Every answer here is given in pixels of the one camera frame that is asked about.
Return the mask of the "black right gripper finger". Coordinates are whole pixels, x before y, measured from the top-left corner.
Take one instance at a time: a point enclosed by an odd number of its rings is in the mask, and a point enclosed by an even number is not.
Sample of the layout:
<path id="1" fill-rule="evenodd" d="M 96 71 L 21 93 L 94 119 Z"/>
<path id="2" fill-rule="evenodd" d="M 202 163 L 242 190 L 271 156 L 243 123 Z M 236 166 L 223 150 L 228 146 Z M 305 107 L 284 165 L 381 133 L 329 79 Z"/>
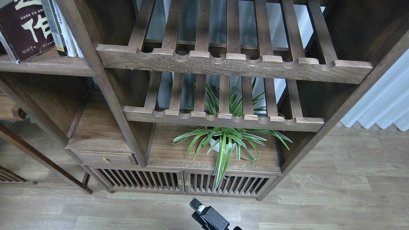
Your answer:
<path id="1" fill-rule="evenodd" d="M 203 220 L 203 217 L 201 215 L 199 215 L 198 213 L 193 213 L 192 218 L 200 224 L 203 230 L 209 230 L 207 222 Z"/>
<path id="2" fill-rule="evenodd" d="M 194 213 L 198 213 L 203 217 L 203 220 L 208 224 L 209 230 L 228 230 L 229 222 L 211 206 L 204 206 L 196 198 L 193 198 L 189 205 L 194 209 Z"/>

